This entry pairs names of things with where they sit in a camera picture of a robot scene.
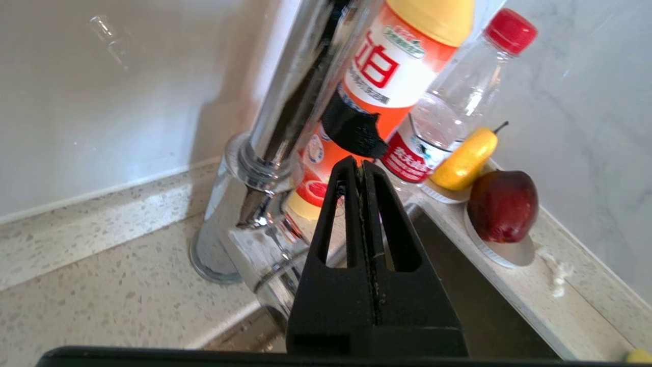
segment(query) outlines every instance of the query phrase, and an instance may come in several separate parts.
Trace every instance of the apple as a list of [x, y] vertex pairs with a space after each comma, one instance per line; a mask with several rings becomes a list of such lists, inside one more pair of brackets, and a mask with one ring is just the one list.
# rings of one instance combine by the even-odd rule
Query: apple
[[467, 208], [471, 224], [483, 240], [520, 242], [539, 212], [537, 188], [525, 172], [489, 172], [473, 183]]

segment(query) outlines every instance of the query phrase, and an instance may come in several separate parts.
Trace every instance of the countertop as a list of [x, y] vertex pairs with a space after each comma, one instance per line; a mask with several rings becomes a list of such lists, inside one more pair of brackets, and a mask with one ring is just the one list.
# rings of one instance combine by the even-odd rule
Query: countertop
[[[202, 187], [203, 198], [210, 185]], [[590, 286], [571, 282], [564, 297], [554, 298], [542, 259], [509, 270], [486, 258], [464, 230], [461, 206], [440, 204], [418, 189], [406, 203], [419, 205], [563, 358], [617, 360], [632, 349], [632, 338], [582, 294]], [[244, 285], [209, 283], [190, 265], [188, 243], [201, 222], [193, 215], [0, 292], [0, 366], [31, 367], [61, 345], [199, 348], [257, 310]], [[297, 218], [297, 224], [312, 237], [314, 222]], [[562, 259], [577, 257], [558, 231], [544, 212], [531, 235]], [[338, 229], [333, 237], [343, 235]], [[584, 281], [586, 272], [574, 262], [573, 276]], [[608, 296], [615, 308], [624, 304]]]

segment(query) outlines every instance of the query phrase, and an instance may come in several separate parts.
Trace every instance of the backsplash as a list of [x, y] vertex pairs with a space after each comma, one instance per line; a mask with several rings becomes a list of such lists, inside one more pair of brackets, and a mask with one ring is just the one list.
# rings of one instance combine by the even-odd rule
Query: backsplash
[[[5, 1], [0, 222], [218, 157], [251, 124], [280, 49], [271, 23], [294, 3]], [[100, 14], [114, 39], [89, 27]]]
[[487, 124], [495, 160], [528, 172], [542, 205], [652, 304], [652, 3], [510, 0], [539, 28]]

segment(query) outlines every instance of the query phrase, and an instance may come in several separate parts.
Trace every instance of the speckled countertop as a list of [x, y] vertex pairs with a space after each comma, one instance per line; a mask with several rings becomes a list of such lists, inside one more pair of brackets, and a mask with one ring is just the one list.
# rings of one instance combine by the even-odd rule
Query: speckled countertop
[[[214, 168], [201, 168], [204, 174], [191, 180], [192, 185], [182, 176], [166, 178], [179, 183], [171, 187], [188, 186], [170, 205], [203, 202]], [[154, 191], [156, 184], [147, 185]], [[169, 193], [144, 201], [136, 197], [134, 205], [148, 207], [151, 202], [160, 208], [166, 197]], [[480, 253], [466, 234], [461, 206], [440, 204], [418, 189], [406, 202], [421, 207], [562, 357], [617, 360], [632, 346], [652, 349], [648, 310], [564, 237], [545, 213], [532, 238], [576, 269], [562, 298], [552, 297], [550, 269], [542, 259], [509, 270]], [[124, 211], [134, 205], [125, 205]], [[108, 207], [108, 217], [125, 214]], [[62, 345], [198, 348], [257, 310], [254, 295], [244, 285], [208, 283], [190, 265], [188, 243], [201, 222], [201, 215], [194, 214], [89, 257], [80, 255], [75, 263], [1, 291], [0, 367], [32, 367], [43, 352]], [[297, 224], [312, 237], [314, 222], [297, 219]], [[75, 223], [66, 226], [71, 239], [76, 232], [95, 230]], [[343, 235], [342, 229], [334, 229], [333, 239]]]

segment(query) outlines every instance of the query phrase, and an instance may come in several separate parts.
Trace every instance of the chrome faucet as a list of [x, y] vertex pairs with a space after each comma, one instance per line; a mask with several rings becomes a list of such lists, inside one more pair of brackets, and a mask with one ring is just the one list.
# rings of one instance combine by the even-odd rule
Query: chrome faucet
[[242, 279], [283, 329], [309, 244], [284, 211], [303, 177], [301, 132], [314, 130], [379, 2], [352, 0], [334, 20], [341, 3], [302, 0], [256, 124], [226, 146], [190, 247], [203, 278]]

